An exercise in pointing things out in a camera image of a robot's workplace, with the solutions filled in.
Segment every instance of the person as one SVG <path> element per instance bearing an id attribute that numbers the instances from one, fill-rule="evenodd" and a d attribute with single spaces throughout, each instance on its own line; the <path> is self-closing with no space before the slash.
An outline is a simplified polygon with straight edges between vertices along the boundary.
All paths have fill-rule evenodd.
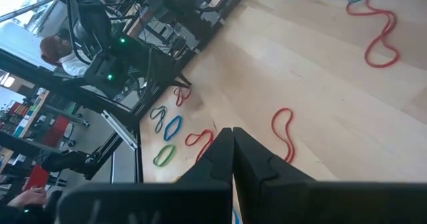
<path id="1" fill-rule="evenodd" d="M 0 204 L 0 223 L 22 223 L 23 208 L 27 205 L 44 205 L 47 202 L 44 188 L 26 190 L 7 204 Z"/>
<path id="2" fill-rule="evenodd" d="M 41 40 L 40 50 L 42 60 L 51 65 L 62 67 L 68 75 L 83 76 L 89 68 L 89 65 L 77 58 L 70 42 L 58 36 L 50 36 Z M 90 62 L 82 50 L 77 50 L 77 52 L 83 60 Z"/>

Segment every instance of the wooden floor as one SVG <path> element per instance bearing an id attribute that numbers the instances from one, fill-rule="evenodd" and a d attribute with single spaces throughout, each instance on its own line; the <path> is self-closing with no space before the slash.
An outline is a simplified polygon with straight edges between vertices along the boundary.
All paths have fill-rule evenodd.
<path id="1" fill-rule="evenodd" d="M 165 124 L 183 126 L 169 144 L 166 167 L 152 160 L 165 145 L 157 121 L 141 120 L 145 181 L 169 182 L 185 173 L 202 143 L 189 133 L 243 127 L 280 157 L 286 147 L 270 129 L 281 107 L 294 110 L 293 165 L 319 180 L 427 181 L 427 0 L 372 0 L 396 12 L 389 38 L 401 54 L 391 68 L 373 69 L 364 51 L 385 17 L 352 17 L 345 0 L 244 0 L 184 73 L 191 97 L 175 106 L 168 89 Z M 375 49 L 373 60 L 392 53 Z M 281 118 L 283 126 L 286 116 Z"/>

